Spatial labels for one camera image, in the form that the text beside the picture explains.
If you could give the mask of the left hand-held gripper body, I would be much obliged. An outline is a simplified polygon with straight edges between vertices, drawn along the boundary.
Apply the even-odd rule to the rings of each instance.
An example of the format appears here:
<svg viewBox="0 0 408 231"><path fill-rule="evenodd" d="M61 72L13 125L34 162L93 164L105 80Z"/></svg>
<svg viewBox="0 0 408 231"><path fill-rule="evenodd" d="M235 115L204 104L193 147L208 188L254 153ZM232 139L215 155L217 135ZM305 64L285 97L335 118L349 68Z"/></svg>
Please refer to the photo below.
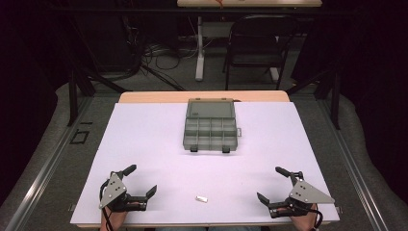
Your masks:
<svg viewBox="0 0 408 231"><path fill-rule="evenodd" d="M110 178L102 185L99 208L109 208L112 212L145 211L147 198L130 195L122 181L123 177L121 171L111 173Z"/></svg>

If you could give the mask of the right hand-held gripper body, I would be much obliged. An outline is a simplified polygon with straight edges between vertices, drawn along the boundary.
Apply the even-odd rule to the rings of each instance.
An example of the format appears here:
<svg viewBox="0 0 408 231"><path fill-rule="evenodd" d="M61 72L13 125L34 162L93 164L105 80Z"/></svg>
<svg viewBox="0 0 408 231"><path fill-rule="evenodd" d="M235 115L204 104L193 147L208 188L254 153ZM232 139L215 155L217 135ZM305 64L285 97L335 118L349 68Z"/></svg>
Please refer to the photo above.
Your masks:
<svg viewBox="0 0 408 231"><path fill-rule="evenodd" d="M308 213L319 214L318 209L313 209L316 204L334 203L335 199L325 192L315 188L304 180L303 173L292 172L290 178L292 190L283 202L269 203L268 210L272 218L300 217Z"/></svg>

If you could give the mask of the grey compartment organizer box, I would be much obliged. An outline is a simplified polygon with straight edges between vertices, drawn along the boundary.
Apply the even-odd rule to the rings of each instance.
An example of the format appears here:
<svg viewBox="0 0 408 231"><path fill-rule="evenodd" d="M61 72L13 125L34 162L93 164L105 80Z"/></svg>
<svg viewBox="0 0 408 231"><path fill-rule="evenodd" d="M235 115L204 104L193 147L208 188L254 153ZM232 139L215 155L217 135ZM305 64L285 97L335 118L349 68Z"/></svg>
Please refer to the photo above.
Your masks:
<svg viewBox="0 0 408 231"><path fill-rule="evenodd" d="M232 98L192 98L186 112L183 146L190 152L201 150L230 153L238 147L241 129L237 126Z"/></svg>

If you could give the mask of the person's right hand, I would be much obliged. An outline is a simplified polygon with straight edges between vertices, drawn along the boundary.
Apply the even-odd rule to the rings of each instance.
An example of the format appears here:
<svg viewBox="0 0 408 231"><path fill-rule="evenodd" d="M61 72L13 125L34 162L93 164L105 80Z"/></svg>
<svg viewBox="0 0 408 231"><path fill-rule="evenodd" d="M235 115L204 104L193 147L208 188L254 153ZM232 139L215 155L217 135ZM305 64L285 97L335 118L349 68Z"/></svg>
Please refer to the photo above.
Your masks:
<svg viewBox="0 0 408 231"><path fill-rule="evenodd" d="M300 217L291 217L291 221L297 231L316 231L317 215L315 213L308 213Z"/></svg>

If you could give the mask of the person's left hand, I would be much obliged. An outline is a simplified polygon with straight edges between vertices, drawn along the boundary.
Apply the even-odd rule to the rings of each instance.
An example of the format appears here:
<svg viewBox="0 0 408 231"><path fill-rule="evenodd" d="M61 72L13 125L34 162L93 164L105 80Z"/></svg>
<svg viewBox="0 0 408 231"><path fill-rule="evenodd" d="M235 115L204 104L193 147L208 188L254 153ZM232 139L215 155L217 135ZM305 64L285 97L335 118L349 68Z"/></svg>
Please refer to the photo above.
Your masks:
<svg viewBox="0 0 408 231"><path fill-rule="evenodd" d="M127 217L127 212L111 212L105 209L101 212L100 231L118 231L124 220Z"/></svg>

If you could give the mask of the white table mat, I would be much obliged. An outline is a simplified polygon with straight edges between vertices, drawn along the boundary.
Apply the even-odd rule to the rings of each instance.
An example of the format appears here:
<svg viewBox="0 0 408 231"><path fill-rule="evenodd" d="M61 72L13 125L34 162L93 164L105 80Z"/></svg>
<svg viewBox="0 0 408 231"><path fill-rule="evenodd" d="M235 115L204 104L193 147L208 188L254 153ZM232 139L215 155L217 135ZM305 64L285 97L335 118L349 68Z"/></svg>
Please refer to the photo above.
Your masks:
<svg viewBox="0 0 408 231"><path fill-rule="evenodd" d="M238 102L242 130L236 151L185 150L184 103L118 103L95 154L72 223L99 224L99 189L113 171L136 165L123 182L131 195L157 186L144 212L132 212L135 226L268 225L275 222L257 193L272 202L292 190L290 179L275 171L301 171L305 180L328 190L314 151L292 102ZM208 198L208 203L195 200Z"/></svg>

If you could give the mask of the black folding chair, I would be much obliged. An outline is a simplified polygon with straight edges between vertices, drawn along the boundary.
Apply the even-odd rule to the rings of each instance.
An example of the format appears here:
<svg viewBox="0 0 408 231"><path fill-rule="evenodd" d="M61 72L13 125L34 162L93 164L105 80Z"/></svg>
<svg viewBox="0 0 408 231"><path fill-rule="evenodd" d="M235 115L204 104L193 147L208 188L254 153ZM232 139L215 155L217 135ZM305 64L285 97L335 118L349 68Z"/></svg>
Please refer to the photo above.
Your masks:
<svg viewBox="0 0 408 231"><path fill-rule="evenodd" d="M276 89L280 89L290 44L298 29L289 15L253 14L231 27L223 65L225 89L229 89L230 67L278 69Z"/></svg>

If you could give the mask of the wooden desk with white legs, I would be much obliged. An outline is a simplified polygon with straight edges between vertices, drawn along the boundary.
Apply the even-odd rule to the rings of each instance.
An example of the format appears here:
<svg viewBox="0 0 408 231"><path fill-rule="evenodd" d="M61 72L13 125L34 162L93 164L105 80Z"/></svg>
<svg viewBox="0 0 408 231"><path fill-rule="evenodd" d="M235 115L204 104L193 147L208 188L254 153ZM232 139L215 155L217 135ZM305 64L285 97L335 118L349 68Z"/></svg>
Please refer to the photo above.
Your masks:
<svg viewBox="0 0 408 231"><path fill-rule="evenodd" d="M182 8L318 8L322 4L321 0L177 0L177 6ZM204 76L204 45L202 16L197 21L197 66L195 80L202 81Z"/></svg>

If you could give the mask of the aluminium floor rail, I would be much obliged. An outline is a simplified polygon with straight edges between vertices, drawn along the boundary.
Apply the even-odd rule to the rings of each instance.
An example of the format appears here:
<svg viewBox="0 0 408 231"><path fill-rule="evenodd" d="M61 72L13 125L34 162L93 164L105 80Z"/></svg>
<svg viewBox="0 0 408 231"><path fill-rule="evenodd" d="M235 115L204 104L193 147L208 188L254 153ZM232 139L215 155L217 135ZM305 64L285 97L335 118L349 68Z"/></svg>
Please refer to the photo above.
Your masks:
<svg viewBox="0 0 408 231"><path fill-rule="evenodd" d="M368 188L368 185L366 184L363 175L361 174L361 171L352 156L344 136L342 135L341 131L335 127L331 120L330 108L328 104L324 100L318 100L318 105L323 113L328 127L331 130L331 133L335 137L336 143L340 147L340 154L343 159L344 166L353 184L354 190L356 191L366 212L373 231L389 231L389 228L372 197L370 189Z"/></svg>
<svg viewBox="0 0 408 231"><path fill-rule="evenodd" d="M80 231L70 220L95 155L97 139L89 113L94 100L80 101L79 115L70 126L65 106L57 107L29 165L0 208L0 231Z"/></svg>

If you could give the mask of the black metal frame stand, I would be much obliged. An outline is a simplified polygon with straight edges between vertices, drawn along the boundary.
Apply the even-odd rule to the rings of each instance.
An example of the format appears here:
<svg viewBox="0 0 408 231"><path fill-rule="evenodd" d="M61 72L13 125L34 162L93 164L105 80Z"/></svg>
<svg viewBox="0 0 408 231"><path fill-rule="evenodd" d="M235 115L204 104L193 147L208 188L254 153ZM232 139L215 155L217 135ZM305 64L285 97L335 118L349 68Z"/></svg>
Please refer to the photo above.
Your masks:
<svg viewBox="0 0 408 231"><path fill-rule="evenodd" d="M79 70L72 70L68 76L68 92L69 92L69 122L67 123L68 126L71 126L79 115L77 89L80 89L81 92L86 97L93 97L95 95L95 88L91 83L92 80L95 80L96 82L99 82L118 93L126 92L125 88L120 87L119 85L111 82L110 80L101 76L100 74L91 71L90 69L80 68Z"/></svg>
<svg viewBox="0 0 408 231"><path fill-rule="evenodd" d="M330 120L336 129L340 129L339 125L339 104L341 91L341 76L335 70L323 70L321 73L297 83L294 87L286 90L287 95L292 95L314 82L319 82L315 89L314 96L316 99L325 99L328 93L331 93L330 103Z"/></svg>

